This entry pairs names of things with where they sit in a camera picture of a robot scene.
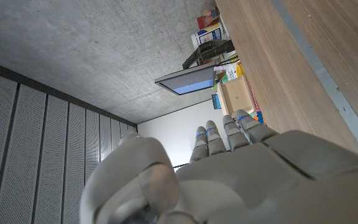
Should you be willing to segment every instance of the computer monitor screen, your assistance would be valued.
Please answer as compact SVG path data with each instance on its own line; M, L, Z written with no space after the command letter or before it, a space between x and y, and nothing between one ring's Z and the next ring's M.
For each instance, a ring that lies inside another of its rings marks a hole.
M155 83L165 89L183 95L214 85L214 63L195 66L157 78Z

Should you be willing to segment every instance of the robotic hand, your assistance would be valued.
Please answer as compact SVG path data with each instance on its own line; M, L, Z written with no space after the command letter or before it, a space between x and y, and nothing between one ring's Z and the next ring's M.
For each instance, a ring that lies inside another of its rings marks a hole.
M177 173L156 139L127 133L85 185L81 223L358 223L358 155L236 121L223 118L230 152L212 121L199 127Z

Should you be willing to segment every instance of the wooden surface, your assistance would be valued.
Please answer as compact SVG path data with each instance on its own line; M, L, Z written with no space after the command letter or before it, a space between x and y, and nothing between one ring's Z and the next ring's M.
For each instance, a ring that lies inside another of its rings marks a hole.
M358 115L358 1L282 2Z
M216 0L265 121L358 153L358 143L268 0Z
M218 96L223 115L234 117L237 110L244 110L248 113L254 112L245 76L226 83L218 83Z

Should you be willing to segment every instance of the storage box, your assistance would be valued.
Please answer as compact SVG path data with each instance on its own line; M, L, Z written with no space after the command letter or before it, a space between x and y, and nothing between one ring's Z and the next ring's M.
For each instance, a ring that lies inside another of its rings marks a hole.
M218 83L218 96L223 115L234 117L237 110L244 110L249 114L255 111L244 75L226 83Z

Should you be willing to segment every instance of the concrete ceiling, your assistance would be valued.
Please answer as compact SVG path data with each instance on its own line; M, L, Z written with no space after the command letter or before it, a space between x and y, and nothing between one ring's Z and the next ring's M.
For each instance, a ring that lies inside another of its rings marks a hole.
M212 0L0 0L0 65L141 123L211 98L154 79L181 70Z

